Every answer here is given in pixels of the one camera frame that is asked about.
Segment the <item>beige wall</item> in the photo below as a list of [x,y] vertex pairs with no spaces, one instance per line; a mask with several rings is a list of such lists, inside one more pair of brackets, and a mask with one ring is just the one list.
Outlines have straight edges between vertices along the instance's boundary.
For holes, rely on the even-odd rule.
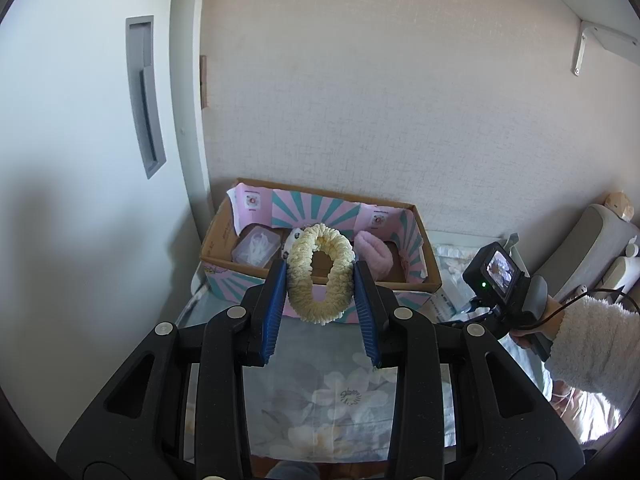
[[204,0],[214,201],[236,176],[418,205],[428,228],[519,231],[535,267],[583,208],[640,208],[640,67],[560,0]]

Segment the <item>white door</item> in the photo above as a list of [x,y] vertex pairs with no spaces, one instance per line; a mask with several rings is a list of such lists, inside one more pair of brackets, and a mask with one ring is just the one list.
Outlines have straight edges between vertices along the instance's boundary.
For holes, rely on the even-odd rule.
[[[0,385],[54,455],[189,295],[199,241],[178,160],[170,0],[15,0],[0,23]],[[147,179],[126,19],[153,16],[166,163]]]

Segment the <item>person's arm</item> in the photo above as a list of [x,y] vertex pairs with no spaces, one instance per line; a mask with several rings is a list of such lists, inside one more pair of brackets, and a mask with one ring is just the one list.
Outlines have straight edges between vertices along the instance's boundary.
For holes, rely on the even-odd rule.
[[[544,317],[560,304],[549,298]],[[542,332],[554,341],[545,363],[554,379],[586,392],[601,392],[621,412],[640,390],[640,316],[616,304],[584,297],[535,331],[511,332],[521,346],[522,336]]]

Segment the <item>wooden floor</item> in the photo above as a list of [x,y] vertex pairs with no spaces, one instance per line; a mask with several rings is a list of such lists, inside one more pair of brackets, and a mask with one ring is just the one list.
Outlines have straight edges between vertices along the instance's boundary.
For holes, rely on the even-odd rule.
[[[251,467],[254,477],[264,478],[270,469],[278,463],[273,458],[251,456]],[[337,478],[369,478],[373,475],[384,473],[386,462],[361,462],[356,464],[318,464],[321,480],[334,480]]]

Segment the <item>white fabric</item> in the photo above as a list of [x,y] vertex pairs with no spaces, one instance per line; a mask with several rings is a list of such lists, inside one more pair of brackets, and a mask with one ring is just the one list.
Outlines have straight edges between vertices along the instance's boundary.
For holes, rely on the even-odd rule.
[[546,369],[626,413],[640,390],[639,363],[640,316],[585,297],[564,311]]

